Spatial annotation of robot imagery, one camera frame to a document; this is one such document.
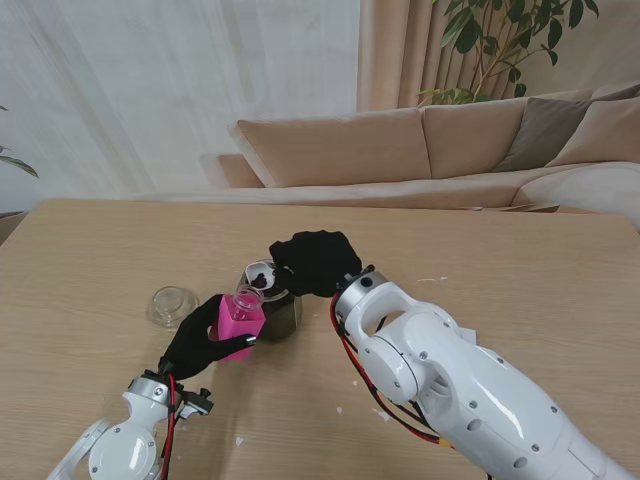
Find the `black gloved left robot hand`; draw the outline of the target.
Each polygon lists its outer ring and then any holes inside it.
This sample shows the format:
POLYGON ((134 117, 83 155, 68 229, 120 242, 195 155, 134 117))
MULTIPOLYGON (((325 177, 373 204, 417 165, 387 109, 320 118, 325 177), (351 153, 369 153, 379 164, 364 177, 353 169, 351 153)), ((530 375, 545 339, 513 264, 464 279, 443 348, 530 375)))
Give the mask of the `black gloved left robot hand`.
POLYGON ((185 380, 204 371, 211 363, 253 347, 257 338, 243 334, 225 340, 210 340, 210 329, 218 321, 221 294, 212 296, 191 312, 180 324, 173 340, 158 363, 160 376, 185 380))

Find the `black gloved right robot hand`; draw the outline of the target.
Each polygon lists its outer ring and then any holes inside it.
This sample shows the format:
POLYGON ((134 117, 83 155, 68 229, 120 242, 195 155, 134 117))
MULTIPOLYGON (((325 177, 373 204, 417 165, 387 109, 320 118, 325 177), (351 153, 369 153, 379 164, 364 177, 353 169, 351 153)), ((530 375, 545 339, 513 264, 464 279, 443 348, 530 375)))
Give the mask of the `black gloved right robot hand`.
POLYGON ((362 261, 340 231, 304 231, 274 242, 269 253, 276 283, 295 296, 332 297, 348 278, 363 270, 362 261))

